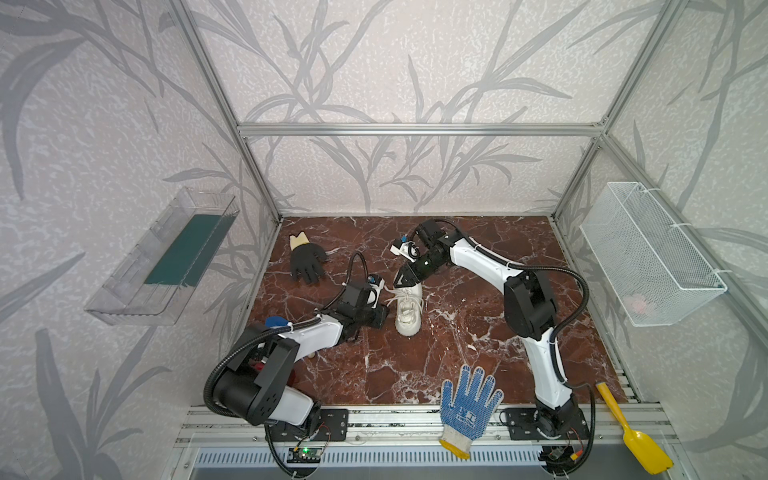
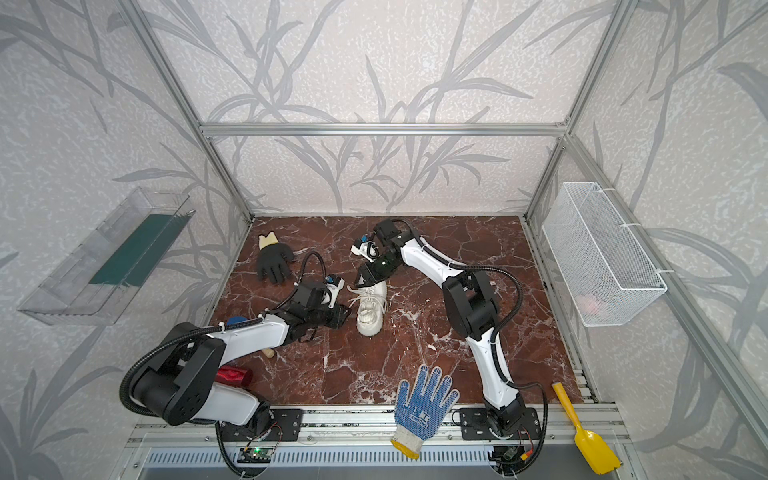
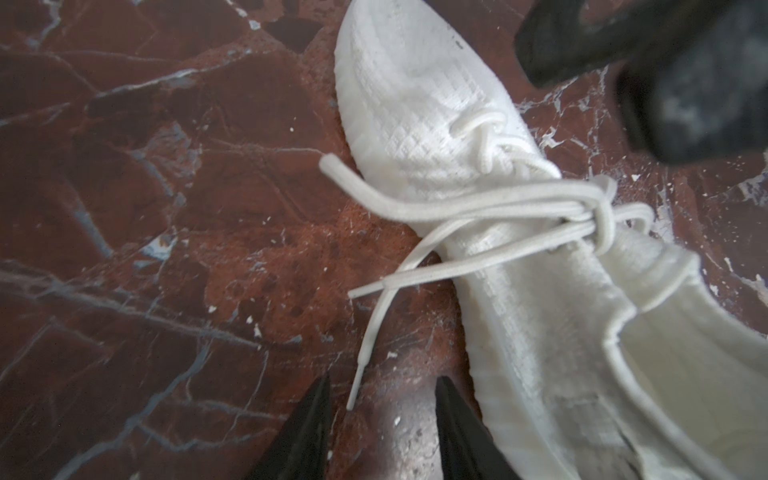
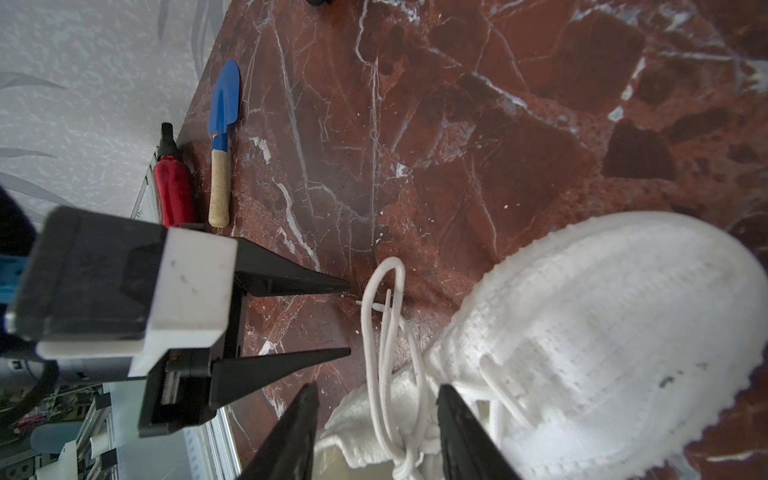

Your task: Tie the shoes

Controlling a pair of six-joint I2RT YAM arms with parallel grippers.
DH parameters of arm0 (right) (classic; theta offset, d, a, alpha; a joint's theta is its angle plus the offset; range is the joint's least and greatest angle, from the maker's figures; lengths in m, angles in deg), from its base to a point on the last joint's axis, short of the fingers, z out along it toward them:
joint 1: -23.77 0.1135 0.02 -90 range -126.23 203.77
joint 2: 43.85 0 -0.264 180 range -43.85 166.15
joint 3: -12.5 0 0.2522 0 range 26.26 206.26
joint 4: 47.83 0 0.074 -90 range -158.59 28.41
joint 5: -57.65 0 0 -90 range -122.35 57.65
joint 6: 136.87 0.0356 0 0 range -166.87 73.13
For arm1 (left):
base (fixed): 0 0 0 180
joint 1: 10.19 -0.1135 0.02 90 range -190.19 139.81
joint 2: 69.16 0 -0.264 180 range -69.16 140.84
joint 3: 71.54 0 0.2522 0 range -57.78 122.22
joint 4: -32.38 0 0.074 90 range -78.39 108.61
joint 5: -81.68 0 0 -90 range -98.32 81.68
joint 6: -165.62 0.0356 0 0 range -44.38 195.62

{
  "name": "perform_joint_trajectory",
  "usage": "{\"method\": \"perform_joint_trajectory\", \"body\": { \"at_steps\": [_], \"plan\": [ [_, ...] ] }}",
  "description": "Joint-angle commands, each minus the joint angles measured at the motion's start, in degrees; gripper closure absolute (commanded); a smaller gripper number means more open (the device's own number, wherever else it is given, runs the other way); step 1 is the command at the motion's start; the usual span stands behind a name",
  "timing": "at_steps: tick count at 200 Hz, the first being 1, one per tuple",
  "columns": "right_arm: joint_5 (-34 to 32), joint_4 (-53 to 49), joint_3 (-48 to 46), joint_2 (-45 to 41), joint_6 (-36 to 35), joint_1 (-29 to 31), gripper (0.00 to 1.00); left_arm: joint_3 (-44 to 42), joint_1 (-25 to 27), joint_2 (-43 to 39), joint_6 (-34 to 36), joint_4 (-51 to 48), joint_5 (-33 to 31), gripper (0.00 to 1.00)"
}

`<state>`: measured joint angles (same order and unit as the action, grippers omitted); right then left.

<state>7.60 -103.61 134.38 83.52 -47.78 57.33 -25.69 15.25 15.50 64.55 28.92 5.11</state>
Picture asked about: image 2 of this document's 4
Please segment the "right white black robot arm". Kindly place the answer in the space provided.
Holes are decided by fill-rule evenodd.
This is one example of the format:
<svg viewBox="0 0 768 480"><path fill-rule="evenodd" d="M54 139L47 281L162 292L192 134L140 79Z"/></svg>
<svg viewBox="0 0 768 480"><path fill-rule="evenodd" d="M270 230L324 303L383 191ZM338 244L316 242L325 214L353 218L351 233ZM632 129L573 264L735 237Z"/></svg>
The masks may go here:
<svg viewBox="0 0 768 480"><path fill-rule="evenodd" d="M491 431L501 438L511 436L527 411L521 391L537 385L513 381L500 343L501 330L522 307L522 286L517 278L499 267L466 265L449 258L403 219L379 222L371 235L354 241L351 251L365 259L359 268L361 286L372 287L389 279L399 267L408 266L441 287L448 321L467 341L480 372ZM501 315L490 273L507 277L516 288L515 304L506 316Z"/></svg>

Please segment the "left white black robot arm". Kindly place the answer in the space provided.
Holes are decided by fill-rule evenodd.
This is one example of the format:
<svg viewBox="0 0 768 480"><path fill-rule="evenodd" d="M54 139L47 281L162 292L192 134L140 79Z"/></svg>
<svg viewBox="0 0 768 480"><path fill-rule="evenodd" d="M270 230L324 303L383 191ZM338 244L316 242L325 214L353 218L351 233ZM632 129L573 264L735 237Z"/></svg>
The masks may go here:
<svg viewBox="0 0 768 480"><path fill-rule="evenodd" d="M271 424L268 403L219 382L219 369L252 353L289 345L320 327L343 326L350 312L338 302L344 285L338 275L301 283L284 308L254 320L206 328L189 322L175 325L126 372L119 387L121 403L171 426L225 422L261 433Z"/></svg>

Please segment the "white knit sneaker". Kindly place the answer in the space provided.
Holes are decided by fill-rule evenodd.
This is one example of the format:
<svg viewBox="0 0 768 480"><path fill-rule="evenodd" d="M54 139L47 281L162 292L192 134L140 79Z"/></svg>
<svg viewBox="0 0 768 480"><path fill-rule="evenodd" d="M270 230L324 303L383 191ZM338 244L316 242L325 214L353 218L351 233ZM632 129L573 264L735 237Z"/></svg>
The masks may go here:
<svg viewBox="0 0 768 480"><path fill-rule="evenodd" d="M383 327L387 309L387 283L381 281L368 287L347 287L347 290L355 295L352 302L358 305L356 320L359 333L366 337L377 335Z"/></svg>

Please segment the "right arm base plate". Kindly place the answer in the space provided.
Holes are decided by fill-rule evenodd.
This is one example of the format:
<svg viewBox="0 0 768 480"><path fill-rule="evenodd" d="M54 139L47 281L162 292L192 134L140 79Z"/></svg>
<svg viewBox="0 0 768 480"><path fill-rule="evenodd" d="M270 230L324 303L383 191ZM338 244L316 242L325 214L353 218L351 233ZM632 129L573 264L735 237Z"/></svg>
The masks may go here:
<svg viewBox="0 0 768 480"><path fill-rule="evenodd" d="M462 408L458 410L459 425L463 440L539 440L541 423L534 408L521 411L512 422L502 419L485 408Z"/></svg>

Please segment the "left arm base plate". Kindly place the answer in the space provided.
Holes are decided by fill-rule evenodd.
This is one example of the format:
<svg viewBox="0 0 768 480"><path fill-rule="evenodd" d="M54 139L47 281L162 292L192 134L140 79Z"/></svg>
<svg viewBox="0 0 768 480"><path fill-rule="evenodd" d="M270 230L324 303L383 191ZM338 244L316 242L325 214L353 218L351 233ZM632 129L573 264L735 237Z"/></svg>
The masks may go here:
<svg viewBox="0 0 768 480"><path fill-rule="evenodd" d="M257 411L245 425L224 423L224 442L268 441L295 442L301 430L304 411L300 408L277 408Z"/></svg>

